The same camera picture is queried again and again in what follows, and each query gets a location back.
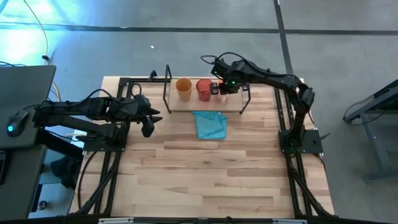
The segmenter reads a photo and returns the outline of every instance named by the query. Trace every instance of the computer mouse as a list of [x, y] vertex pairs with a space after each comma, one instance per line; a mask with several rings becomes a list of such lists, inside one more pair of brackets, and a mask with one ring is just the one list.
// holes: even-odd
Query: computer mouse
[[25, 123], [29, 113], [26, 110], [16, 111], [11, 115], [7, 122], [7, 134], [11, 137], [17, 137], [25, 129]]

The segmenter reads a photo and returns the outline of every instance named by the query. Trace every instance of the black cable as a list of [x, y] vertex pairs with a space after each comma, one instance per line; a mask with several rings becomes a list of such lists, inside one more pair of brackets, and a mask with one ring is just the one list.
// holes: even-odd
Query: black cable
[[52, 93], [54, 93], [54, 94], [55, 94], [55, 96], [57, 95], [57, 94], [54, 92], [54, 90], [50, 89], [50, 91], [51, 91]]
[[30, 108], [30, 107], [33, 107], [33, 106], [36, 106], [36, 105], [29, 105], [29, 106], [26, 106], [26, 107], [24, 107], [23, 110], [26, 110], [27, 108]]
[[141, 95], [141, 93], [142, 93], [142, 87], [141, 87], [141, 85], [139, 84], [139, 83], [132, 83], [131, 84], [131, 86], [130, 86], [130, 93], [131, 93], [131, 96], [132, 97], [136, 97], [134, 94], [132, 94], [132, 88], [135, 86], [135, 85], [137, 85], [138, 87], [139, 87], [139, 93], [138, 93], [138, 95]]
[[4, 63], [4, 64], [6, 64], [6, 65], [10, 65], [10, 66], [12, 66], [12, 67], [15, 67], [15, 65], [10, 64], [10, 63], [7, 63], [7, 62], [0, 62], [0, 63]]
[[310, 113], [310, 112], [308, 112], [308, 115], [309, 115], [309, 117], [310, 117], [311, 122], [312, 122], [313, 124], [315, 124], [315, 122], [313, 122], [313, 119], [312, 119], [312, 116], [311, 116], [311, 113]]
[[209, 62], [209, 61], [206, 61], [204, 58], [205, 57], [212, 57], [212, 58], [217, 58], [216, 56], [214, 56], [214, 55], [203, 55], [203, 56], [200, 56], [200, 59], [202, 60], [202, 61], [204, 61], [205, 63], [207, 63], [207, 64], [209, 64], [209, 65], [214, 65], [214, 63], [215, 63], [215, 61], [214, 62]]
[[383, 115], [383, 114], [387, 111], [387, 110], [384, 110], [381, 114], [379, 114], [377, 117], [373, 118], [372, 120], [367, 121], [367, 122], [363, 122], [363, 123], [360, 123], [360, 124], [351, 124], [349, 121], [346, 121], [346, 120], [345, 120], [346, 115], [347, 115], [349, 109], [351, 109], [351, 108], [352, 108], [353, 106], [355, 106], [355, 105], [358, 105], [358, 104], [360, 104], [360, 103], [365, 102], [366, 100], [370, 99], [372, 96], [373, 96], [373, 95], [370, 95], [370, 96], [368, 96], [366, 99], [361, 100], [361, 101], [359, 101], [359, 102], [356, 102], [356, 103], [354, 103], [353, 105], [349, 106], [349, 108], [344, 112], [344, 115], [343, 115], [343, 120], [344, 120], [344, 122], [345, 122], [347, 125], [350, 125], [350, 126], [359, 126], [359, 125], [367, 124], [367, 123], [369, 123], [369, 122], [372, 122], [372, 121], [374, 121], [374, 120], [380, 118], [381, 115]]
[[[142, 90], [141, 85], [140, 85], [139, 83], [136, 83], [136, 85], [139, 86], [139, 88], [140, 88], [140, 94], [141, 94], [141, 90]], [[135, 102], [138, 100], [138, 98], [134, 98], [132, 101], [130, 101], [130, 102], [128, 102], [128, 103], [125, 103], [125, 102], [122, 102], [122, 101], [119, 101], [118, 99], [116, 99], [116, 98], [115, 98], [114, 96], [112, 96], [108, 91], [106, 91], [106, 90], [104, 90], [104, 89], [97, 89], [97, 90], [92, 91], [84, 100], [81, 100], [81, 101], [79, 101], [78, 103], [75, 103], [75, 104], [72, 104], [72, 105], [68, 105], [68, 106], [49, 105], [49, 106], [41, 107], [41, 108], [39, 108], [39, 110], [44, 109], [44, 108], [51, 108], [52, 106], [54, 106], [54, 107], [74, 107], [74, 106], [79, 106], [79, 105], [83, 104], [84, 102], [86, 102], [87, 100], [89, 100], [90, 97], [91, 97], [92, 95], [94, 95], [94, 93], [96, 93], [96, 92], [98, 92], [98, 91], [103, 91], [103, 92], [106, 93], [110, 98], [112, 98], [114, 101], [116, 101], [116, 102], [118, 102], [118, 103], [120, 103], [120, 104], [122, 104], [122, 105], [129, 105], [129, 104], [131, 104], [131, 103], [135, 103]]]
[[81, 171], [80, 180], [79, 180], [79, 184], [78, 184], [78, 187], [77, 187], [77, 205], [78, 205], [78, 207], [79, 207], [79, 210], [81, 209], [81, 202], [80, 202], [81, 181], [83, 180], [83, 176], [84, 176], [84, 174], [85, 174], [85, 172], [86, 172], [87, 165], [90, 163], [91, 159], [94, 157], [94, 155], [95, 155], [96, 153], [97, 153], [97, 152], [93, 152], [93, 153], [89, 156], [89, 158], [87, 159], [87, 162], [86, 162], [85, 166], [83, 167], [83, 170]]
[[363, 124], [367, 124], [367, 123], [369, 123], [369, 122], [372, 122], [372, 121], [374, 121], [375, 119], [378, 119], [378, 118], [380, 118], [381, 117], [381, 115], [383, 115], [385, 112], [386, 112], [387, 110], [384, 110], [383, 112], [381, 112], [377, 117], [375, 117], [375, 118], [373, 118], [372, 120], [370, 120], [370, 121], [367, 121], [367, 122], [363, 122], [363, 123], [361, 123], [361, 124], [350, 124], [349, 122], [347, 122], [346, 121], [346, 124], [348, 124], [348, 125], [350, 125], [350, 126], [359, 126], [359, 125], [363, 125]]
[[23, 66], [26, 67], [26, 65], [24, 65], [24, 64], [11, 64], [11, 63], [8, 63], [8, 62], [0, 62], [0, 63], [4, 63], [4, 64], [10, 65], [10, 66], [12, 66], [12, 67], [15, 67], [15, 66], [18, 66], [18, 65], [23, 65]]
[[225, 52], [225, 53], [222, 53], [220, 56], [218, 56], [218, 57], [215, 59], [215, 62], [216, 62], [217, 60], [219, 60], [222, 56], [228, 55], [228, 54], [235, 55], [235, 56], [241, 58], [243, 61], [245, 61], [245, 62], [246, 62], [248, 65], [250, 65], [252, 68], [254, 68], [255, 70], [257, 70], [257, 71], [259, 71], [259, 72], [267, 73], [268, 76], [273, 76], [273, 77], [290, 76], [290, 77], [296, 78], [301, 84], [304, 84], [303, 82], [301, 82], [301, 80], [299, 79], [299, 77], [297, 77], [297, 76], [295, 76], [295, 75], [291, 75], [291, 74], [271, 74], [269, 71], [264, 70], [264, 69], [262, 69], [262, 68], [259, 68], [257, 65], [255, 65], [255, 64], [253, 64], [252, 62], [248, 61], [248, 60], [247, 60], [246, 58], [244, 58], [242, 55], [239, 55], [239, 54], [234, 53], [234, 52]]
[[323, 159], [322, 159], [322, 157], [321, 156], [319, 156], [319, 154], [318, 153], [313, 153], [316, 157], [318, 157], [319, 158], [319, 160], [321, 160], [321, 162], [322, 162], [322, 165], [323, 165], [323, 169], [324, 170], [326, 170], [326, 166], [325, 166], [325, 162], [323, 161]]
[[60, 137], [60, 138], [69, 139], [69, 140], [71, 140], [71, 141], [73, 141], [73, 142], [78, 142], [78, 141], [80, 141], [80, 140], [73, 140], [73, 139], [70, 138], [70, 137], [62, 136], [62, 135], [57, 134], [57, 133], [55, 133], [55, 132], [53, 132], [53, 131], [49, 131], [49, 130], [46, 130], [46, 131], [48, 131], [49, 133], [51, 133], [51, 134], [53, 134], [53, 135], [55, 135], [55, 136], [58, 136], [58, 137]]

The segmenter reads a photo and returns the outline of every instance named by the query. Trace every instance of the cable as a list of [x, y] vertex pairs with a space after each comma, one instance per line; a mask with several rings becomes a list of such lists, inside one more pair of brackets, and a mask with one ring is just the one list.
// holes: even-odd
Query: cable
[[130, 94], [131, 94], [132, 97], [136, 97], [134, 94], [132, 94], [132, 88], [133, 88], [135, 85], [137, 85], [137, 86], [139, 87], [139, 93], [138, 93], [138, 95], [141, 95], [141, 93], [142, 93], [142, 87], [141, 87], [141, 85], [140, 85], [139, 83], [132, 83], [131, 86], [130, 86]]
[[54, 93], [55, 96], [57, 95], [57, 94], [54, 92], [54, 90], [50, 89], [50, 91], [51, 91], [52, 93]]
[[15, 65], [10, 64], [10, 63], [7, 63], [7, 62], [0, 62], [0, 63], [5, 63], [6, 65], [10, 65], [10, 66], [12, 66], [12, 67], [15, 67]]
[[347, 122], [346, 121], [346, 124], [348, 124], [348, 125], [350, 125], [350, 126], [359, 126], [359, 125], [363, 125], [363, 124], [368, 124], [368, 123], [370, 123], [370, 122], [372, 122], [372, 121], [374, 121], [375, 119], [378, 119], [378, 118], [380, 118], [381, 117], [381, 115], [383, 115], [385, 112], [386, 112], [387, 110], [384, 110], [383, 112], [381, 112], [381, 114], [379, 114], [377, 117], [375, 117], [375, 118], [373, 118], [372, 120], [370, 120], [370, 121], [367, 121], [367, 122], [363, 122], [363, 123], [360, 123], [360, 124], [350, 124], [349, 122]]
[[80, 140], [73, 140], [73, 139], [70, 138], [70, 137], [62, 136], [62, 135], [57, 134], [57, 133], [55, 133], [55, 132], [53, 132], [53, 131], [49, 131], [49, 130], [46, 130], [46, 131], [48, 131], [49, 133], [51, 133], [51, 134], [53, 134], [53, 135], [55, 135], [55, 136], [58, 136], [58, 137], [60, 137], [60, 138], [69, 139], [69, 140], [71, 140], [71, 141], [73, 141], [73, 142], [78, 142], [78, 141], [80, 141]]
[[360, 104], [360, 103], [365, 102], [366, 100], [370, 99], [372, 96], [373, 96], [373, 95], [370, 95], [370, 96], [368, 96], [366, 99], [361, 100], [361, 101], [359, 101], [359, 102], [356, 102], [356, 103], [354, 103], [353, 105], [349, 106], [349, 108], [345, 111], [345, 113], [344, 113], [344, 115], [343, 115], [343, 121], [344, 121], [347, 125], [350, 125], [350, 126], [359, 126], [359, 125], [363, 125], [363, 124], [370, 123], [370, 122], [372, 122], [372, 121], [374, 121], [374, 120], [380, 118], [381, 115], [383, 115], [387, 110], [384, 110], [382, 113], [380, 113], [379, 115], [377, 115], [377, 116], [376, 116], [375, 118], [373, 118], [372, 120], [367, 121], [367, 122], [363, 122], [363, 123], [360, 123], [360, 124], [351, 124], [349, 121], [346, 121], [346, 120], [345, 120], [346, 115], [347, 115], [349, 109], [351, 109], [351, 108], [352, 108], [353, 106], [355, 106], [355, 105], [358, 105], [358, 104]]
[[309, 117], [310, 117], [311, 122], [312, 122], [313, 124], [315, 124], [315, 122], [313, 122], [313, 119], [312, 119], [312, 116], [311, 116], [311, 113], [310, 113], [310, 112], [308, 112], [308, 115], [309, 115]]
[[[26, 6], [29, 8], [29, 10], [32, 12], [33, 16], [36, 18], [37, 22], [40, 24], [44, 37], [45, 37], [45, 55], [42, 56], [42, 58], [44, 59], [44, 65], [46, 65], [46, 61], [49, 59], [49, 40], [47, 39], [47, 34], [45, 33], [44, 27], [42, 25], [42, 23], [40, 22], [39, 18], [36, 16], [35, 12], [32, 10], [32, 8], [29, 6], [29, 4], [26, 2], [26, 0], [24, 0]], [[60, 96], [60, 92], [58, 91], [57, 86], [55, 85], [54, 82], [52, 82], [52, 85], [55, 88], [55, 91], [57, 92], [57, 99], [58, 102], [61, 102], [61, 96]]]
[[77, 187], [77, 204], [78, 204], [79, 210], [81, 209], [81, 202], [80, 202], [80, 188], [81, 188], [81, 182], [82, 182], [83, 176], [84, 176], [84, 174], [85, 174], [85, 172], [86, 172], [87, 165], [90, 163], [91, 159], [94, 157], [94, 155], [95, 155], [96, 153], [97, 153], [97, 152], [95, 151], [95, 152], [93, 152], [93, 153], [90, 155], [90, 157], [87, 159], [87, 162], [86, 162], [85, 166], [83, 167], [83, 170], [81, 171], [80, 180], [79, 180], [79, 184], [78, 184], [78, 187]]
[[41, 28], [43, 30], [43, 34], [44, 34], [44, 37], [45, 37], [45, 56], [48, 57], [47, 54], [49, 52], [49, 40], [47, 39], [47, 35], [45, 34], [44, 27], [43, 27], [42, 23], [40, 22], [39, 18], [36, 16], [35, 12], [32, 10], [32, 8], [26, 2], [26, 0], [24, 0], [24, 2], [26, 4], [26, 6], [30, 9], [30, 11], [32, 12], [33, 16], [35, 16], [37, 22], [40, 24], [40, 26], [41, 26]]
[[204, 61], [205, 63], [209, 64], [209, 65], [214, 65], [214, 62], [206, 61], [205, 59], [203, 59], [203, 58], [205, 58], [205, 57], [217, 58], [217, 57], [214, 56], [214, 55], [203, 55], [203, 56], [200, 56], [200, 59], [201, 59], [202, 61]]
[[295, 75], [291, 75], [291, 74], [271, 74], [269, 71], [259, 68], [257, 65], [255, 65], [255, 64], [253, 64], [252, 62], [248, 61], [248, 60], [247, 60], [246, 58], [244, 58], [242, 55], [239, 55], [239, 54], [234, 53], [234, 52], [225, 52], [225, 53], [222, 53], [220, 56], [218, 56], [218, 57], [215, 59], [215, 62], [216, 62], [217, 60], [219, 60], [222, 56], [228, 55], [228, 54], [235, 55], [235, 56], [241, 58], [242, 60], [244, 60], [248, 65], [250, 65], [250, 66], [251, 66], [252, 68], [254, 68], [255, 70], [260, 71], [260, 72], [267, 73], [269, 76], [274, 76], [274, 77], [279, 77], [279, 76], [290, 76], [290, 77], [296, 78], [301, 84], [304, 84], [303, 82], [301, 82], [301, 80], [299, 79], [299, 77], [297, 77], [297, 76], [295, 76]]
[[326, 166], [325, 166], [325, 162], [323, 161], [323, 159], [322, 159], [322, 157], [321, 156], [319, 156], [319, 154], [318, 153], [313, 153], [316, 157], [318, 157], [320, 160], [321, 160], [321, 162], [322, 162], [322, 165], [323, 165], [323, 169], [324, 170], [326, 170]]
[[54, 86], [55, 95], [57, 96], [58, 102], [61, 102], [61, 96], [60, 96], [60, 92], [58, 90], [58, 87], [56, 86], [56, 84], [54, 82], [52, 82], [52, 86]]
[[27, 108], [30, 108], [30, 107], [33, 107], [33, 106], [36, 106], [36, 105], [29, 105], [29, 106], [26, 106], [26, 107], [24, 107], [23, 110], [26, 110]]
[[[84, 102], [86, 102], [88, 99], [90, 99], [90, 97], [92, 96], [92, 95], [94, 95], [94, 93], [96, 93], [96, 92], [98, 92], [98, 91], [103, 91], [104, 93], [106, 93], [110, 98], [112, 98], [114, 101], [116, 101], [116, 102], [118, 102], [118, 103], [120, 103], [120, 104], [122, 104], [122, 105], [129, 105], [129, 104], [131, 104], [131, 103], [135, 103], [137, 100], [138, 100], [138, 97], [135, 97], [132, 101], [130, 101], [130, 102], [128, 102], [128, 103], [125, 103], [125, 102], [122, 102], [122, 101], [119, 101], [118, 99], [116, 99], [114, 96], [112, 96], [108, 91], [106, 91], [106, 90], [104, 90], [104, 89], [97, 89], [97, 90], [94, 90], [94, 91], [92, 91], [84, 100], [81, 100], [81, 101], [79, 101], [78, 103], [75, 103], [75, 104], [72, 104], [72, 105], [68, 105], [67, 107], [74, 107], [74, 106], [79, 106], [79, 105], [81, 105], [82, 103], [84, 103]], [[57, 106], [57, 105], [50, 105], [50, 106], [44, 106], [44, 107], [41, 107], [41, 108], [39, 108], [39, 110], [41, 110], [41, 109], [44, 109], [44, 108], [51, 108], [52, 106], [54, 106], [54, 107], [66, 107], [66, 106]]]

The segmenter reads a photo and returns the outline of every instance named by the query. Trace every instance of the small bottle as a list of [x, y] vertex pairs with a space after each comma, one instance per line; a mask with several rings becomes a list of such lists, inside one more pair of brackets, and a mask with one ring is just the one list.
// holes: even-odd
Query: small bottle
[[225, 103], [226, 103], [226, 99], [227, 99], [227, 95], [226, 95], [226, 94], [225, 94], [225, 95], [218, 94], [218, 95], [217, 95], [217, 99], [218, 99], [222, 104], [225, 104]]

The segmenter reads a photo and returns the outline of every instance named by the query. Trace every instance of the orange cup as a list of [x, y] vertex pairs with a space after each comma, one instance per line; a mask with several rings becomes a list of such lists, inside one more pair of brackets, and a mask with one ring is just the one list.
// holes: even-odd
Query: orange cup
[[178, 96], [182, 101], [188, 101], [191, 98], [192, 82], [187, 78], [180, 78], [175, 83]]

